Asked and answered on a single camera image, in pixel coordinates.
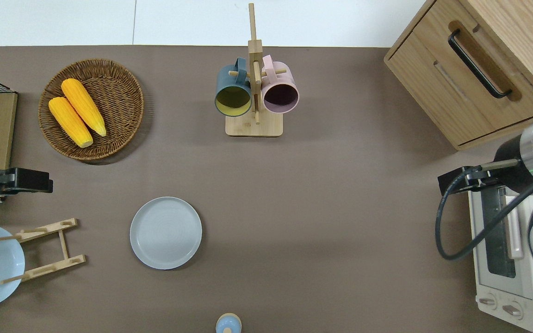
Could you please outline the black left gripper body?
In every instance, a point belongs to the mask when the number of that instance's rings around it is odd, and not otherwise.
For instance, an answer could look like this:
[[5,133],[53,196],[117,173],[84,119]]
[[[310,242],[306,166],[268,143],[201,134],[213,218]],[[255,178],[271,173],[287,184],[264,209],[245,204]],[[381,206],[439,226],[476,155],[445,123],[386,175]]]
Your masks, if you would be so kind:
[[25,168],[0,169],[0,198],[21,192],[53,192],[53,180],[47,172]]

